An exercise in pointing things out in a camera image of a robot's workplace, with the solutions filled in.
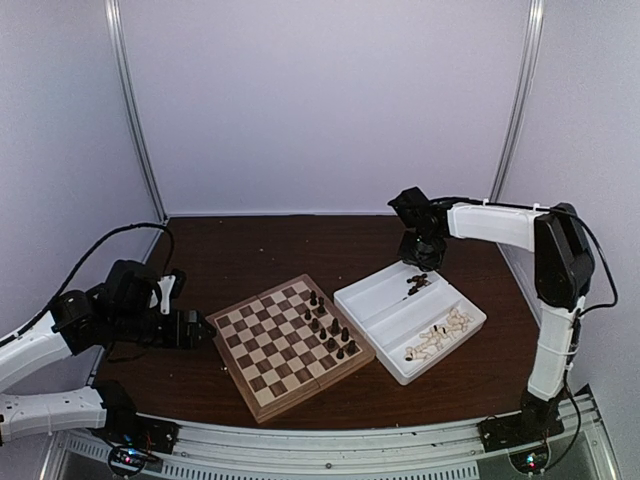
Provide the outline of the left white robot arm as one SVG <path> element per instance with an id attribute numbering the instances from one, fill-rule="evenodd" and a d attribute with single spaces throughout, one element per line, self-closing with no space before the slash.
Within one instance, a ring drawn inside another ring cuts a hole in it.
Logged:
<path id="1" fill-rule="evenodd" d="M 133 260 L 116 261 L 105 282 L 58 294 L 43 313 L 1 340 L 1 440 L 86 428 L 137 442 L 144 424 L 124 388 L 106 381 L 54 394 L 11 396 L 32 373 L 92 347 L 126 342 L 146 348 L 191 350 L 217 331 L 197 310 L 171 303 L 186 275 L 158 275 Z"/>

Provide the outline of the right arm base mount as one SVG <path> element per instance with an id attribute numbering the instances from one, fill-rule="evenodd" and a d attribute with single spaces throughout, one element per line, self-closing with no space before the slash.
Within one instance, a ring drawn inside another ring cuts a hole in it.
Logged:
<path id="1" fill-rule="evenodd" d="M 565 431 L 557 409 L 531 406 L 506 416 L 489 417 L 477 427 L 486 452 L 541 442 Z"/>

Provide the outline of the dark chess king piece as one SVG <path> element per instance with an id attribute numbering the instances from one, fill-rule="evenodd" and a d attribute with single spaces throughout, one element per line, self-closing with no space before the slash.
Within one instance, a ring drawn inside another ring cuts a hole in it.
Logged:
<path id="1" fill-rule="evenodd" d="M 340 325 L 337 318 L 334 318 L 331 324 L 330 332 L 332 335 L 337 335 L 340 333 Z"/>

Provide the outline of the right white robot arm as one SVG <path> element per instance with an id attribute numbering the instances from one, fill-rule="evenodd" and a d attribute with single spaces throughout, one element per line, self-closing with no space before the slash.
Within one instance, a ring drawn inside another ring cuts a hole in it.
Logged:
<path id="1" fill-rule="evenodd" d="M 575 207 L 516 206 L 465 197 L 430 200 L 417 187 L 388 203 L 405 226 L 398 255 L 422 271 L 440 269 L 449 238 L 482 240 L 534 256 L 534 285 L 542 321 L 527 393 L 534 402 L 513 419 L 519 440 L 535 440 L 551 424 L 543 404 L 564 387 L 574 352 L 578 315 L 595 270 L 595 258 Z"/>

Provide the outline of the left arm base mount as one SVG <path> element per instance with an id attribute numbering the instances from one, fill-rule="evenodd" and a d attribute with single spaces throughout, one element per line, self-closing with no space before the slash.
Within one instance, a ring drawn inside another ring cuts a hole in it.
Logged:
<path id="1" fill-rule="evenodd" d="M 178 439 L 175 422 L 137 414 L 122 414 L 108 419 L 102 428 L 90 429 L 92 435 L 113 444 L 138 450 L 171 454 Z"/>

